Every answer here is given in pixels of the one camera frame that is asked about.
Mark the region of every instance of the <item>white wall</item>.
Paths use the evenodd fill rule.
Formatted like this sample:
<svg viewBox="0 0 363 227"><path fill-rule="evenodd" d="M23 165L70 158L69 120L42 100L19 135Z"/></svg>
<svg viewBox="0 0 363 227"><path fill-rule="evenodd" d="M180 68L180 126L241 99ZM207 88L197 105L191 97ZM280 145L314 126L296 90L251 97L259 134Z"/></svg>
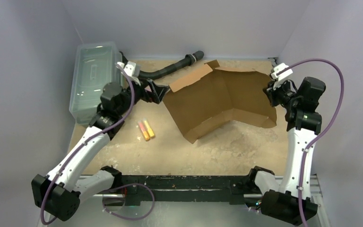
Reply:
<svg viewBox="0 0 363 227"><path fill-rule="evenodd" d="M320 57L336 63L345 76L346 92L340 115L317 144L317 173L332 226L363 226L363 0L311 1L280 55L287 64ZM337 104L339 80L328 65L299 66L304 76L326 82L318 111L329 122Z"/></svg>
<svg viewBox="0 0 363 227"><path fill-rule="evenodd" d="M283 50L310 0L63 0L85 43L128 57L268 58Z"/></svg>
<svg viewBox="0 0 363 227"><path fill-rule="evenodd" d="M0 227L37 224L31 180L67 151L78 44L60 0L0 0Z"/></svg>

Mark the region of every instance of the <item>cardboard sheet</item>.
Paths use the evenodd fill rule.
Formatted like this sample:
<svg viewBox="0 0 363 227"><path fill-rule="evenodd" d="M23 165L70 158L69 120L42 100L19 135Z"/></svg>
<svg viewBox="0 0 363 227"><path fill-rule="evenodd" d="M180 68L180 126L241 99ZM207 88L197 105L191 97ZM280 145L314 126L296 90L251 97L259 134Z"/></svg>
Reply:
<svg viewBox="0 0 363 227"><path fill-rule="evenodd" d="M276 109L262 89L267 86L271 63L252 69L220 67L217 60L169 84L164 104L190 143L228 121L262 128L276 126Z"/></svg>

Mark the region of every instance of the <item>black hose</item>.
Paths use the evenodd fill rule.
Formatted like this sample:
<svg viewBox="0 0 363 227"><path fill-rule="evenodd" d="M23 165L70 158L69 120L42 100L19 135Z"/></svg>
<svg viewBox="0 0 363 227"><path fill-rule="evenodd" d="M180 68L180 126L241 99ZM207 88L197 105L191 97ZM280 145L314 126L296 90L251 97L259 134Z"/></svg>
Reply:
<svg viewBox="0 0 363 227"><path fill-rule="evenodd" d="M140 71L140 74L138 75L138 78L140 79L159 79L164 76L167 76L173 72L176 72L179 69L182 69L186 66L190 66L194 64L195 62L201 60L204 57L204 52L197 51L193 54L187 54L184 59L181 59L180 61L176 62L175 64L171 64L166 66L165 68L161 70L157 70L155 72L144 72ZM128 60L121 52L121 58L122 62L124 64L127 64Z"/></svg>

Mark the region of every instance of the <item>plastic container lid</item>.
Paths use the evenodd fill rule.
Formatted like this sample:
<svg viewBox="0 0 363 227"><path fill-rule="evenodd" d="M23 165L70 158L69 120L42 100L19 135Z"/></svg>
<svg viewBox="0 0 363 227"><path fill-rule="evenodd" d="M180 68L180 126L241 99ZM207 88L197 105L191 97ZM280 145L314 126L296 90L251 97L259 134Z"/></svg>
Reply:
<svg viewBox="0 0 363 227"><path fill-rule="evenodd" d="M76 123L91 121L105 84L121 84L120 71L115 67L118 61L121 54L114 42L78 46L69 105Z"/></svg>

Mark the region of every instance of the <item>orange marker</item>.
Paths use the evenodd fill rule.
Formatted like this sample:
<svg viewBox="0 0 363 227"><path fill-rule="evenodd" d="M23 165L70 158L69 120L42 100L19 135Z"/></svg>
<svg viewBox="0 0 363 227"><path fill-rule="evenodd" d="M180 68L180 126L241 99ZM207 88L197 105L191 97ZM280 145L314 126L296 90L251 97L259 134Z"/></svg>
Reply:
<svg viewBox="0 0 363 227"><path fill-rule="evenodd" d="M148 121L146 118L143 119L143 122L144 122L144 126L145 128L147 129L148 131L148 135L153 138L155 137L155 134L154 134L154 131L151 129L151 126L148 124Z"/></svg>
<svg viewBox="0 0 363 227"><path fill-rule="evenodd" d="M148 135L148 132L146 131L146 129L145 129L144 125L143 125L143 122L138 121L138 126L139 126L141 132L143 133L145 141L148 141L149 140L149 135Z"/></svg>

